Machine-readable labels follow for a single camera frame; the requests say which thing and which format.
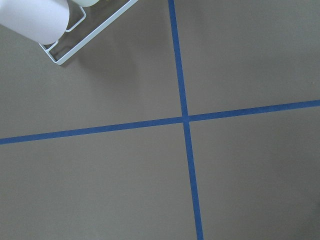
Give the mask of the white cup rack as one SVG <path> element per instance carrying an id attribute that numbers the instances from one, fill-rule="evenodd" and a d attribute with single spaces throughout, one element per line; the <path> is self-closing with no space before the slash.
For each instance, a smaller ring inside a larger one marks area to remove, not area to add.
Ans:
<path id="1" fill-rule="evenodd" d="M 42 44 L 41 48 L 61 66 L 135 3 L 136 0 L 99 0 L 94 5 L 81 6 L 69 0 L 67 29 L 59 40 Z"/>

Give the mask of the pale yellow cup in rack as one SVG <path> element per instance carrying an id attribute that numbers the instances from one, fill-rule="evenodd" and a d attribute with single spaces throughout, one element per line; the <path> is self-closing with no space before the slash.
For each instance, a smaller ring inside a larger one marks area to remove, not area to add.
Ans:
<path id="1" fill-rule="evenodd" d="M 72 0 L 81 7 L 91 7 L 99 2 L 99 0 Z"/>

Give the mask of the white cup in rack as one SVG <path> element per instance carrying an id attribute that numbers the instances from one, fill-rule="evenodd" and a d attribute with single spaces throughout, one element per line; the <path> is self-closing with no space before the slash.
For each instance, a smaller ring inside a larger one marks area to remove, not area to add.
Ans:
<path id="1" fill-rule="evenodd" d="M 70 18 L 66 0 L 2 0 L 0 24 L 42 45 L 64 34 Z"/>

